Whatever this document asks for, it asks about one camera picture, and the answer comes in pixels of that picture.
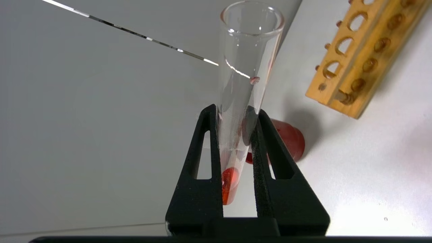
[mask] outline white table surface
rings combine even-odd
[[[298,165],[330,215],[328,235],[431,236],[432,6],[359,120],[305,97],[348,8],[303,0],[262,108],[303,132]]]
[[[331,217],[328,235],[432,235],[432,10],[353,120],[304,96],[347,9],[303,0],[263,109],[303,132],[299,167]],[[215,66],[41,1],[0,11],[0,242],[163,222],[197,113],[216,98],[197,95],[216,88]],[[251,182],[246,165],[226,215],[256,215]]]

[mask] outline glass test tube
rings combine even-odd
[[[222,201],[234,200],[284,27],[279,10],[243,1],[220,14],[218,140]]]

